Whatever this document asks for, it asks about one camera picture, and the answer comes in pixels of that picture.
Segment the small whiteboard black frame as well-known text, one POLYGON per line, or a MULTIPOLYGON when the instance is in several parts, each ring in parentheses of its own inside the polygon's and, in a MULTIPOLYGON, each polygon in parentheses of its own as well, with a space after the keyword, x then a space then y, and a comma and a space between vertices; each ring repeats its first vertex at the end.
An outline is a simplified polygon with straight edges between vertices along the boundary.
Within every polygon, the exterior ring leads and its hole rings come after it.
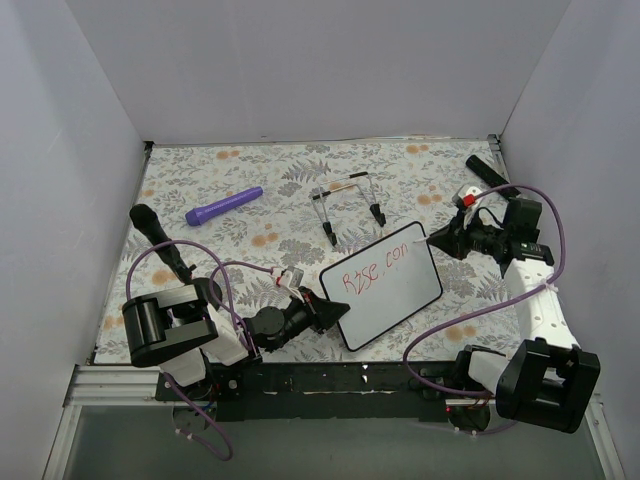
POLYGON ((326 298, 351 309, 338 321, 346 348, 355 352, 392 330, 443 294, 422 223, 411 222, 324 268, 326 298))

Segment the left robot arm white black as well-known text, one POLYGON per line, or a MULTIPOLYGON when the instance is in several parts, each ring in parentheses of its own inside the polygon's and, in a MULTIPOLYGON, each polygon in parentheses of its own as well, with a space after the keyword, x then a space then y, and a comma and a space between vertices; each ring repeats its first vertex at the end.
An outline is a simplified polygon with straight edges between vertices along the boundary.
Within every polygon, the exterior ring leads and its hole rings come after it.
POLYGON ((250 338, 219 312, 201 279, 192 285, 141 295, 122 307, 131 364, 159 367, 193 400, 213 386, 205 356, 229 367, 284 347, 304 331, 332 328, 350 311, 347 303, 318 297, 301 287, 285 309, 264 307, 245 320, 250 338))

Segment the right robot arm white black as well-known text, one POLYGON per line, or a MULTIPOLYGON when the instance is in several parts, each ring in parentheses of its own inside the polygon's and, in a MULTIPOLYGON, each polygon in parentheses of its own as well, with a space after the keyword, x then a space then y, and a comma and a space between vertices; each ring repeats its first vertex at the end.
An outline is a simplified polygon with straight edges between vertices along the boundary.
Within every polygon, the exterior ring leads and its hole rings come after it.
POLYGON ((522 341, 512 356, 468 345, 456 358, 454 389, 464 397, 485 390, 500 416, 564 433, 575 432, 599 374, 598 357, 584 351, 564 318, 552 276, 554 258, 539 243, 539 202, 512 198, 498 226, 480 217, 478 189, 455 197, 457 214, 427 242, 462 260, 471 252, 488 255, 515 308, 522 341))

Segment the black microphone silver head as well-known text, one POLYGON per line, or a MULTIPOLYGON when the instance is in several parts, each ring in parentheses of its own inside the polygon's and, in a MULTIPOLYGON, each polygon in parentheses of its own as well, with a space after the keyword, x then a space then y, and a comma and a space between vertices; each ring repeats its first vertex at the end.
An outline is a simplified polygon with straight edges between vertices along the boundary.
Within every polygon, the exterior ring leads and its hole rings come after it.
POLYGON ((507 180, 482 161, 476 155, 471 155, 465 162, 466 167, 478 176, 489 187, 495 188, 506 185, 507 180))

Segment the floral patterned table mat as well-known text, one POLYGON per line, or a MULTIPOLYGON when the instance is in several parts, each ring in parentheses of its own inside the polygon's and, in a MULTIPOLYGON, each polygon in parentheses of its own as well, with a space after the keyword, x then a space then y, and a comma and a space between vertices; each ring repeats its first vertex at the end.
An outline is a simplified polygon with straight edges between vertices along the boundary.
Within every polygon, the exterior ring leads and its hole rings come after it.
MULTIPOLYGON (((135 201, 156 212, 197 276, 228 263, 217 281, 248 317, 288 303, 270 267, 298 267, 304 284, 320 292, 324 268, 396 229, 415 221, 430 232, 444 226, 454 193, 479 184, 470 156, 505 171, 492 139, 154 146, 135 201)), ((396 361, 404 351, 413 360, 451 360, 470 344, 514 352, 520 334, 512 309, 465 319, 507 299, 494 261, 442 252, 434 260, 442 296, 369 345, 353 352, 338 329, 305 332, 268 360, 396 361)))

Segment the purple flashlight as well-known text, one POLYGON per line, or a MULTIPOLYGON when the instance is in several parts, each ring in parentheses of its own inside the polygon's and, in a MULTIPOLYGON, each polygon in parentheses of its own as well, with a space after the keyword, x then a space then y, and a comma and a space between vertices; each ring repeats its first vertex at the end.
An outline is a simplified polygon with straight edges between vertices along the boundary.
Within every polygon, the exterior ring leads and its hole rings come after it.
POLYGON ((263 189, 261 187, 253 187, 209 205, 196 207, 185 214, 185 220, 191 227, 201 226, 212 218, 243 206, 262 195, 263 189))

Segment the black microphone on stand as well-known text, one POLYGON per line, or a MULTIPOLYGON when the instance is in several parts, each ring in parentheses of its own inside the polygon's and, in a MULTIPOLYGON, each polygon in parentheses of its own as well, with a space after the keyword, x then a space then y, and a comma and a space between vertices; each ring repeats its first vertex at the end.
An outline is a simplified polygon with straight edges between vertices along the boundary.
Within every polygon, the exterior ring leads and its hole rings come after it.
MULTIPOLYGON (((157 214, 146 204, 136 204, 129 211, 129 217, 135 229, 142 233, 152 246, 169 242, 170 238, 162 228, 157 214)), ((188 267, 183 261, 178 248, 171 244, 160 247, 156 254, 161 261, 169 267, 172 273, 184 285, 197 285, 202 287, 207 301, 215 310, 220 308, 219 302, 214 299, 210 288, 209 280, 204 277, 193 278, 195 266, 188 267)))

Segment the black base frame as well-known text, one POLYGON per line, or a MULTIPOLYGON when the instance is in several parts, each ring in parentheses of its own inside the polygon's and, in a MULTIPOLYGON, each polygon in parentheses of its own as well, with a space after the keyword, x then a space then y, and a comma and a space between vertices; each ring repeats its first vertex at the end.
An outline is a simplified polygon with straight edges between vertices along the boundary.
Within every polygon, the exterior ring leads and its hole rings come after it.
POLYGON ((417 419, 445 422, 445 396, 401 362, 211 364, 203 380, 175 391, 159 376, 155 399, 209 406, 220 422, 288 419, 417 419))

